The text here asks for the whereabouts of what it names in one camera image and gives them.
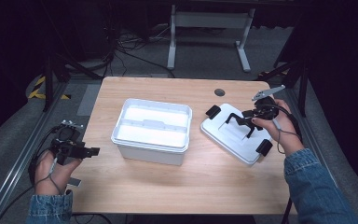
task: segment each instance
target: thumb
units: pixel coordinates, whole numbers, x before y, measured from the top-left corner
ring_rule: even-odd
[[[65,168],[69,171],[69,172],[73,172],[77,166],[80,165],[80,163],[82,162],[83,160],[81,159],[77,159],[77,160],[73,160],[71,162],[69,162],[68,164],[65,165]]]

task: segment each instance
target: denim jacket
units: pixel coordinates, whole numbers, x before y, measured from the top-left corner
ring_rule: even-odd
[[[73,192],[65,195],[33,195],[26,223],[69,223]]]
[[[300,223],[358,223],[333,179],[309,149],[285,159],[284,177]],[[69,223],[72,200],[72,191],[66,195],[34,195],[27,223]]]
[[[349,203],[308,148],[286,158],[284,177],[300,223],[358,223]]]

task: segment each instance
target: white plastic container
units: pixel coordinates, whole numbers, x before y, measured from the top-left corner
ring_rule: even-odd
[[[229,104],[220,105],[220,109],[213,119],[206,119],[201,123],[202,131],[240,161],[248,165],[255,164],[260,157],[256,150],[264,139],[271,139],[269,132],[255,129],[251,137],[247,138],[246,134],[250,132],[250,128],[238,125],[234,118],[226,124],[231,113],[241,116],[240,110]]]
[[[128,99],[111,139],[124,158],[181,165],[191,119],[188,105]]]

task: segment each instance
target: wooden table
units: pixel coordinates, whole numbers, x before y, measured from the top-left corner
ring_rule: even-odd
[[[74,212],[127,214],[283,214],[289,190],[283,178],[284,155],[276,144],[252,167],[222,149],[200,129],[205,112],[228,103],[254,108],[252,97],[265,82],[148,77],[106,77],[84,141],[100,147],[83,160],[73,177],[82,180]],[[216,89],[225,91],[220,97]],[[190,143],[182,166],[124,159],[111,141],[128,98],[189,105]]]

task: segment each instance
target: human hand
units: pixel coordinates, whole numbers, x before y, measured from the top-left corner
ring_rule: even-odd
[[[291,113],[290,108],[285,101],[276,99],[275,103]],[[296,135],[296,129],[287,115],[280,111],[275,119],[281,126],[280,130],[278,130],[272,120],[252,118],[252,123],[266,129],[269,135],[271,135],[272,139],[281,144],[286,156],[289,156],[295,151],[303,149],[304,146]]]
[[[81,159],[76,159],[65,165],[56,163],[53,173],[49,175],[51,165],[54,163],[54,155],[48,150],[41,156],[40,162],[36,167],[34,177],[35,194],[63,194],[72,172],[81,162]]]

